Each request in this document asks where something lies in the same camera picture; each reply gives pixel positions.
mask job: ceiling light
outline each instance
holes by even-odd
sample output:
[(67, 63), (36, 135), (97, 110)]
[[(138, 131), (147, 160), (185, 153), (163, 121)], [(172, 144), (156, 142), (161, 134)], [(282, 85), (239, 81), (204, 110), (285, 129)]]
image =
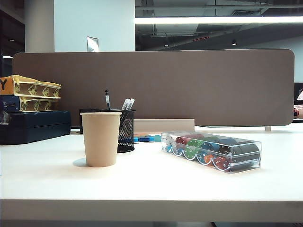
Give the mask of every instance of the ceiling light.
[(299, 17), (138, 17), (135, 24), (246, 24), (246, 23), (303, 23)]

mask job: white poker chip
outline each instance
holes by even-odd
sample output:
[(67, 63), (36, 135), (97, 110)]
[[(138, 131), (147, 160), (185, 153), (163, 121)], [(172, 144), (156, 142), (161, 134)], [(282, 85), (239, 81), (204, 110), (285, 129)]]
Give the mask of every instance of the white poker chip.
[(170, 135), (167, 135), (165, 137), (164, 142), (166, 143), (166, 152), (172, 152), (173, 149), (176, 147), (175, 140)]

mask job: black box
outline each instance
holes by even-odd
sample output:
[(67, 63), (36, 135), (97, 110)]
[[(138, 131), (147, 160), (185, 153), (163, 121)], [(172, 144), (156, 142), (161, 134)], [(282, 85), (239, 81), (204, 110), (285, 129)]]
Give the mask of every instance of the black box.
[(68, 135), (71, 132), (69, 111), (9, 113), (8, 125), (0, 125), (0, 144), (24, 144)]

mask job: black pen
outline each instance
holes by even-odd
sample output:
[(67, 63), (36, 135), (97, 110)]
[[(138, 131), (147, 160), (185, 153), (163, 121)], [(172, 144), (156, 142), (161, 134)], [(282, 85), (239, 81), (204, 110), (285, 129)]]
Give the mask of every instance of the black pen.
[(110, 110), (110, 102), (109, 102), (108, 90), (105, 90), (105, 99), (106, 99), (107, 110)]

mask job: dark blue case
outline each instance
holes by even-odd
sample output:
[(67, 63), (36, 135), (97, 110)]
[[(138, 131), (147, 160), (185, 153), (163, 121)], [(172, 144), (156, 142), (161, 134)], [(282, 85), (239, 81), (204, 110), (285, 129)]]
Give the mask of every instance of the dark blue case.
[(0, 96), (0, 102), (3, 103), (5, 112), (20, 111), (20, 98), (18, 96)]
[(69, 111), (9, 113), (8, 125), (0, 125), (0, 144), (24, 144), (68, 135), (71, 132)]

